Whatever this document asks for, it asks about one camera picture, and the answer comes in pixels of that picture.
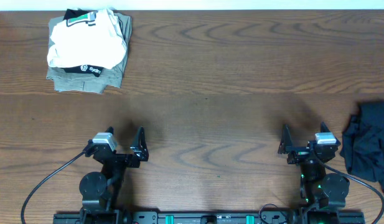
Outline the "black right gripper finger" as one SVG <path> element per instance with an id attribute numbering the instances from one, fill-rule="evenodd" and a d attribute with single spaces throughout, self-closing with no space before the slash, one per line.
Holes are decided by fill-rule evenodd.
<path id="1" fill-rule="evenodd" d="M 287 124 L 283 125 L 281 141 L 278 147 L 278 154 L 288 154 L 293 150 L 293 141 Z"/>
<path id="2" fill-rule="evenodd" d="M 327 125 L 325 124 L 325 122 L 322 122 L 321 123 L 321 131 L 320 133 L 326 133 L 326 132 L 331 132 L 329 130 L 329 128 L 327 127 Z M 341 142 L 337 139 L 337 143 L 336 144 L 333 144 L 333 145 L 336 145 L 336 146 L 340 146 L 341 145 Z"/>

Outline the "white t-shirt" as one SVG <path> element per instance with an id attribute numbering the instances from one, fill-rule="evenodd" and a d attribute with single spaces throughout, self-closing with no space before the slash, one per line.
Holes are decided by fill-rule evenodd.
<path id="1" fill-rule="evenodd" d="M 127 53 L 119 17 L 109 9 L 88 12 L 54 26 L 50 35 L 50 67 L 96 65 L 107 69 L 119 64 Z"/>

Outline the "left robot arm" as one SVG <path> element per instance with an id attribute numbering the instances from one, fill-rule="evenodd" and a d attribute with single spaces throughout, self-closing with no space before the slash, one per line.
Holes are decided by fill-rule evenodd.
<path id="1" fill-rule="evenodd" d="M 102 164 L 99 172 L 86 174 L 79 184 L 82 195 L 81 223 L 132 223 L 129 212 L 115 207 L 128 168 L 138 168 L 149 159 L 144 128 L 141 126 L 130 145 L 131 154 L 116 152 L 114 129 L 108 128 L 88 141 L 83 153 Z"/>

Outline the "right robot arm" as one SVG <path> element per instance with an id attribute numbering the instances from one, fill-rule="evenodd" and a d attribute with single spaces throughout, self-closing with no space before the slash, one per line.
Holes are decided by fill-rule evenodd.
<path id="1" fill-rule="evenodd" d="M 300 167 L 300 196 L 306 201 L 294 223 L 340 222 L 338 210 L 345 207 L 350 182 L 340 174 L 325 171 L 326 162 L 335 157 L 339 146 L 340 141 L 325 123 L 306 146 L 295 146 L 289 126 L 283 126 L 278 154 L 286 154 L 288 164 Z"/>

